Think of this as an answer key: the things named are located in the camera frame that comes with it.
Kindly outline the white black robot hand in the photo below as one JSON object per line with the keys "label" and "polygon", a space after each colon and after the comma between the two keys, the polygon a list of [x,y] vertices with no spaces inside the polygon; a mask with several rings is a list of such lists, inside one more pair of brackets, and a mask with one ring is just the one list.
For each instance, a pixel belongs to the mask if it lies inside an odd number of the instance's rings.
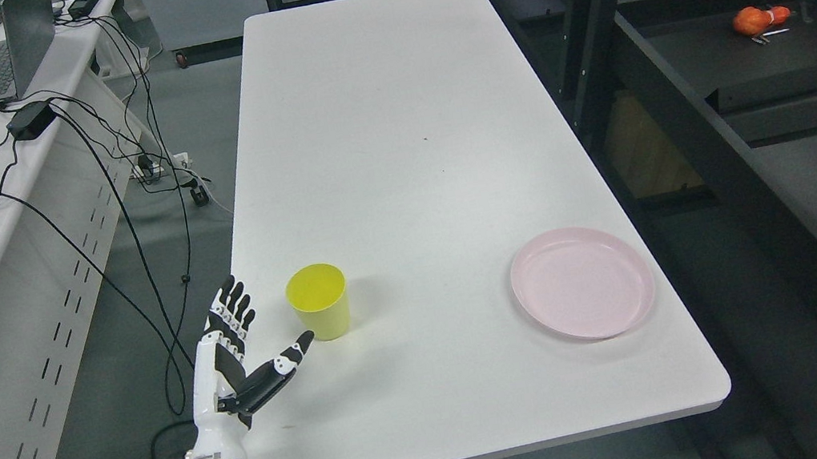
{"label": "white black robot hand", "polygon": [[249,328],[256,316],[250,302],[245,284],[233,275],[209,304],[193,366],[198,434],[186,459],[246,459],[243,439],[252,415],[293,379],[315,339],[314,332],[304,331],[277,356],[246,372]]}

